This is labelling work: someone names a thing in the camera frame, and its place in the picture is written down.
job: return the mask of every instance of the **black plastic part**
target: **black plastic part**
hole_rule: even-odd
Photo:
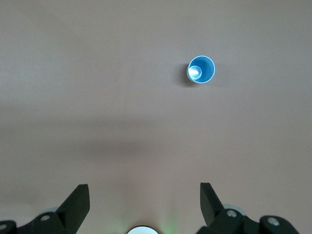
[[[196,234],[209,234],[209,229],[207,227],[201,227]]]
[[[270,217],[277,219],[279,225],[269,223]],[[266,215],[260,218],[260,234],[299,234],[299,232],[284,218]]]
[[[244,234],[259,234],[259,223],[244,216]]]
[[[200,208],[207,226],[210,226],[215,217],[224,210],[210,183],[200,184]]]
[[[0,234],[15,234],[16,233],[16,222],[12,220],[0,221],[0,226],[3,226],[0,230]]]
[[[89,210],[88,185],[78,185],[56,212],[40,214],[19,228],[12,220],[1,221],[5,228],[0,234],[75,234]]]
[[[200,184],[200,208],[207,227],[202,227],[197,234],[299,234],[287,220],[278,216],[264,216],[257,223],[240,212],[237,216],[227,215],[210,183]],[[276,218],[278,226],[268,222],[268,218]]]
[[[236,212],[236,217],[227,215],[230,209],[222,210],[215,218],[214,222],[208,227],[209,234],[242,234],[244,216]]]
[[[89,188],[87,184],[80,184],[57,209],[63,226],[74,234],[81,226],[90,210]]]

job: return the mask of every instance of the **blue cup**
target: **blue cup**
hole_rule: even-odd
[[[186,74],[191,81],[204,84],[214,77],[215,64],[207,56],[197,56],[188,65]]]

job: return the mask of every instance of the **light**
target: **light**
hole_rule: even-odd
[[[146,226],[139,226],[132,228],[128,234],[158,234],[153,228]]]

